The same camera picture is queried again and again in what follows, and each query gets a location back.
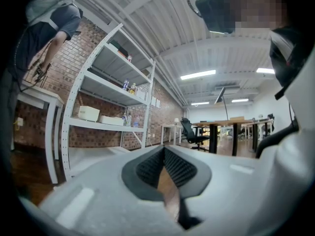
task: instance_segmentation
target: plastic bottle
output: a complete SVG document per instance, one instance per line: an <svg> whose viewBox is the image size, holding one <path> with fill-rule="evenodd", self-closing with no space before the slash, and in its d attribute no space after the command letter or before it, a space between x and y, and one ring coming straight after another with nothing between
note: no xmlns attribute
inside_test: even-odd
<svg viewBox="0 0 315 236"><path fill-rule="evenodd" d="M123 86L123 90L127 90L128 88L128 85L129 85L129 79L125 79L125 82L124 82L124 86Z"/></svg>
<svg viewBox="0 0 315 236"><path fill-rule="evenodd" d="M126 121L126 126L127 127L131 127L131 121L132 121L131 120L131 114L129 114L128 117L127 117L127 121Z"/></svg>
<svg viewBox="0 0 315 236"><path fill-rule="evenodd" d="M137 117L136 117L136 120L135 120L134 123L133 123L133 127L135 127L135 128L139 127L139 121L140 121L140 117L137 116Z"/></svg>
<svg viewBox="0 0 315 236"><path fill-rule="evenodd" d="M136 89L137 89L137 87L136 87L136 83L133 83L132 84L132 86L131 86L131 88L130 88L130 93L131 94L135 94L136 93Z"/></svg>
<svg viewBox="0 0 315 236"><path fill-rule="evenodd" d="M123 121L124 121L124 126L126 125L126 116L122 117Z"/></svg>

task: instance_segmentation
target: fluorescent light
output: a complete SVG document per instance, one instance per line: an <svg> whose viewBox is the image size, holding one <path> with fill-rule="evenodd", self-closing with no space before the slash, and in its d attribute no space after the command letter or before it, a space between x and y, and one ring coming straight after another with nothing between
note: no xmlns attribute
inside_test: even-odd
<svg viewBox="0 0 315 236"><path fill-rule="evenodd" d="M272 74L275 74L275 71L272 68L258 68L256 72L257 73L272 73Z"/></svg>
<svg viewBox="0 0 315 236"><path fill-rule="evenodd" d="M192 103L191 105L205 105L205 104L209 104L209 102L200 102L200 103Z"/></svg>
<svg viewBox="0 0 315 236"><path fill-rule="evenodd" d="M246 102L246 101L249 101L249 100L248 99L232 100L232 103L235 103L235 102Z"/></svg>
<svg viewBox="0 0 315 236"><path fill-rule="evenodd" d="M214 74L216 74L216 70L210 70L210 71L193 73L193 74L181 76L181 79L182 80L188 80L188 79L192 79L192 78L197 78L197 77L202 77L202 76L207 76L207 75L214 75Z"/></svg>

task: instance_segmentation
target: lamp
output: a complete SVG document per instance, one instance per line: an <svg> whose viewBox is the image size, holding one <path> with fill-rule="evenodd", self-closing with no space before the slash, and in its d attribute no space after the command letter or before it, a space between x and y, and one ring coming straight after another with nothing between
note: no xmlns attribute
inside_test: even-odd
<svg viewBox="0 0 315 236"><path fill-rule="evenodd" d="M225 87L222 87L222 90L221 90L221 92L220 92L220 94L218 95L218 97L217 97L217 99L216 99L216 101L215 101L215 105L217 104L217 103L219 103L219 102L224 102L224 106L225 106L225 111L226 111L226 118L227 118L227 120L228 120L228 116L227 116L227 110L226 110L226 104L225 104L225 100L224 100L224 92L225 92Z"/></svg>
<svg viewBox="0 0 315 236"><path fill-rule="evenodd" d="M179 122L179 119L178 119L178 118L175 118L175 119L174 119L174 122L175 122L175 125L177 125L177 123Z"/></svg>

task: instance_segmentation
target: gray t-shirt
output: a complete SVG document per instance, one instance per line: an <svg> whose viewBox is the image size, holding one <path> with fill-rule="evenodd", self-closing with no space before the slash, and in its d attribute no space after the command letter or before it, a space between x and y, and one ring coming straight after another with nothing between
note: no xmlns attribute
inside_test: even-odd
<svg viewBox="0 0 315 236"><path fill-rule="evenodd" d="M67 34L70 40L78 29L81 17L74 5L58 8L51 16L52 21L59 27L59 31ZM30 65L32 58L57 34L48 23L39 22L29 27L24 33L16 55L18 77L21 79Z"/></svg>

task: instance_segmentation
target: shelf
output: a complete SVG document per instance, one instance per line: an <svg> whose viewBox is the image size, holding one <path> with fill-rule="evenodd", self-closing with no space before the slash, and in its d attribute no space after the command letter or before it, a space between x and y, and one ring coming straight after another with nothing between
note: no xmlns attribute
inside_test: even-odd
<svg viewBox="0 0 315 236"><path fill-rule="evenodd" d="M81 85L81 92L101 98L122 107L147 105L147 102L134 94L131 94L113 83L86 71Z"/></svg>
<svg viewBox="0 0 315 236"><path fill-rule="evenodd" d="M130 152L122 147L99 147L99 148L69 148L69 163L71 176L79 174L89 166L100 162L113 155L124 155Z"/></svg>
<svg viewBox="0 0 315 236"><path fill-rule="evenodd" d="M77 127L100 129L100 130L123 131L123 132L144 132L144 128L109 125L109 124L103 124L100 122L82 120L76 117L69 118L69 124L72 126L77 126Z"/></svg>
<svg viewBox="0 0 315 236"><path fill-rule="evenodd" d="M111 44L104 45L92 66L122 84L126 78L129 79L131 85L136 83L137 86L151 82L150 79L131 62L117 51L112 50Z"/></svg>

